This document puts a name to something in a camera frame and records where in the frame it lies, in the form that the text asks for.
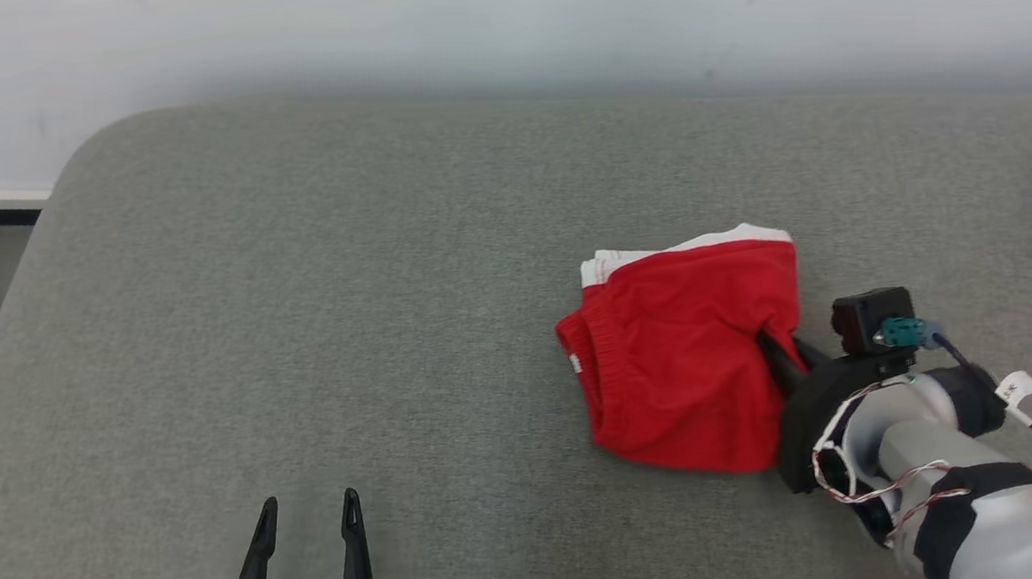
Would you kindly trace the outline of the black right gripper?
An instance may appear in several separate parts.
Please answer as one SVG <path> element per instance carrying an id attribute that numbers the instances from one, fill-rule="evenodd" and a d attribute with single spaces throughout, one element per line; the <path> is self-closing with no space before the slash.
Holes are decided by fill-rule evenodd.
<path id="1" fill-rule="evenodd" d="M 784 397 L 777 469 L 794 494 L 816 490 L 811 450 L 841 404 L 863 388 L 910 371 L 917 361 L 916 348 L 834 359 L 801 337 L 785 342 L 763 331 L 755 341 L 770 379 Z"/>

